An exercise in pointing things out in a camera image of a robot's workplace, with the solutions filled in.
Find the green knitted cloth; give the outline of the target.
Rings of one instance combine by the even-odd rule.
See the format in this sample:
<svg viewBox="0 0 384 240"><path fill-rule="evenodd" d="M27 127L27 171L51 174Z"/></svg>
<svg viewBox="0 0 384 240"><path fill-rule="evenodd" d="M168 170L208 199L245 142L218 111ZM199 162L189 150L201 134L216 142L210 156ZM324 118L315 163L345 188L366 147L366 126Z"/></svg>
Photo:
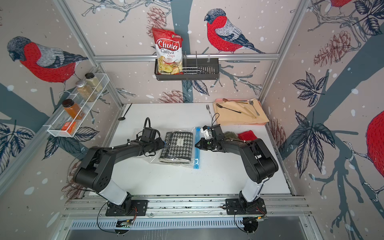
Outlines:
<svg viewBox="0 0 384 240"><path fill-rule="evenodd" d="M234 132L225 132L224 133L225 137L227 139L230 139L230 140L239 140L239 137L237 134L235 134Z"/></svg>

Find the clear vacuum bag blue zipper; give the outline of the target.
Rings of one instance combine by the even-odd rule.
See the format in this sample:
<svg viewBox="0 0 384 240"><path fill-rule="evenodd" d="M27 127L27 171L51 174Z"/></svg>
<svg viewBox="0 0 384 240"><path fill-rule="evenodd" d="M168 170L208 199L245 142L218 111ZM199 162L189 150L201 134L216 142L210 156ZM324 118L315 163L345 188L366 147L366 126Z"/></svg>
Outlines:
<svg viewBox="0 0 384 240"><path fill-rule="evenodd" d="M150 164L194 167L196 155L196 128L159 128L159 134L164 142L161 150L153 154L139 156L138 159Z"/></svg>

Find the houndstooth black white scarf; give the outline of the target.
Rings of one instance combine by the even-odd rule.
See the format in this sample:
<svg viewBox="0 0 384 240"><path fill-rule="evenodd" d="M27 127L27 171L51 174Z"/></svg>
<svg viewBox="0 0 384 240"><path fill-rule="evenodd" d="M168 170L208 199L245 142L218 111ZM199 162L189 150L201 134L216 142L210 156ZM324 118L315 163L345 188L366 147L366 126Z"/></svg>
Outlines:
<svg viewBox="0 0 384 240"><path fill-rule="evenodd" d="M192 160L194 135L191 132L167 132L165 146L160 155L160 162L170 164L189 164Z"/></svg>

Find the red knitted cloth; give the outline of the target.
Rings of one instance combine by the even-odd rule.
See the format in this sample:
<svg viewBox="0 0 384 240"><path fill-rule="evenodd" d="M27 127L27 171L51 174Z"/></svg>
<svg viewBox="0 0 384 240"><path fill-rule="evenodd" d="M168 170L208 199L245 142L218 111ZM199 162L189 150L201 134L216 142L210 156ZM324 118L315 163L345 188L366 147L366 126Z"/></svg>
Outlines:
<svg viewBox="0 0 384 240"><path fill-rule="evenodd" d="M258 137L251 130L238 134L238 138L241 141L254 141L258 139Z"/></svg>

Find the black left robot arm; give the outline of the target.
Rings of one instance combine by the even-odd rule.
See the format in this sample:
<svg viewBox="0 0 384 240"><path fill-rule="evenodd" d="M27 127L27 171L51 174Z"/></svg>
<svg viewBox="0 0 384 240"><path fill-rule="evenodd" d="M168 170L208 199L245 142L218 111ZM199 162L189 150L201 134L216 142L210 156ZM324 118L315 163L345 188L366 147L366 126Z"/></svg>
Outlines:
<svg viewBox="0 0 384 240"><path fill-rule="evenodd" d="M92 147L74 174L74 182L108 201L108 217L133 216L136 209L133 207L132 195L112 180L114 166L129 158L145 154L153 156L164 145L160 132L147 127L143 129L141 136L125 145L111 148Z"/></svg>

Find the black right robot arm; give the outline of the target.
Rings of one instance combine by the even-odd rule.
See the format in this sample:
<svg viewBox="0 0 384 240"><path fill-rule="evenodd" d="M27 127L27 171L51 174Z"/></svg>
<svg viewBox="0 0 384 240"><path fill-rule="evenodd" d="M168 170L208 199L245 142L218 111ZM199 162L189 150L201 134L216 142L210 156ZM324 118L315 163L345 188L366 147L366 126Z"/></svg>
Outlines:
<svg viewBox="0 0 384 240"><path fill-rule="evenodd" d="M265 183L279 170L279 166L263 140L242 141L227 138L220 125L205 126L212 137L201 138L195 147L203 151L231 153L241 157L248 180L237 199L226 199L223 209L228 215L266 215L261 191Z"/></svg>

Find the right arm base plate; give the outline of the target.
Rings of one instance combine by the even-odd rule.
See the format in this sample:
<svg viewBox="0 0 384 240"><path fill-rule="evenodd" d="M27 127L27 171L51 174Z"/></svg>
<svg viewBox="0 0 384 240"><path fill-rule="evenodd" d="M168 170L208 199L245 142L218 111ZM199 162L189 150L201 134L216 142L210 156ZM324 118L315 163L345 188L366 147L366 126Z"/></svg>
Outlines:
<svg viewBox="0 0 384 240"><path fill-rule="evenodd" d="M226 199L225 210L228 215L266 215L266 205L262 198L248 203L240 199Z"/></svg>

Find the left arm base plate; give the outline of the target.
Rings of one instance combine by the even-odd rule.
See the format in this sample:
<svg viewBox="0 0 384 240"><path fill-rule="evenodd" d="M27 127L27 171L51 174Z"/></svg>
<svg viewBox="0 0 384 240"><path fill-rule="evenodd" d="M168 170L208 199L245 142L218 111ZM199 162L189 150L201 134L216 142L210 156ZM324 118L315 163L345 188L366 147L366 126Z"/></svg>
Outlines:
<svg viewBox="0 0 384 240"><path fill-rule="evenodd" d="M132 200L125 201L118 206L108 202L106 216L107 217L124 217L124 216L145 216L148 208L148 200Z"/></svg>

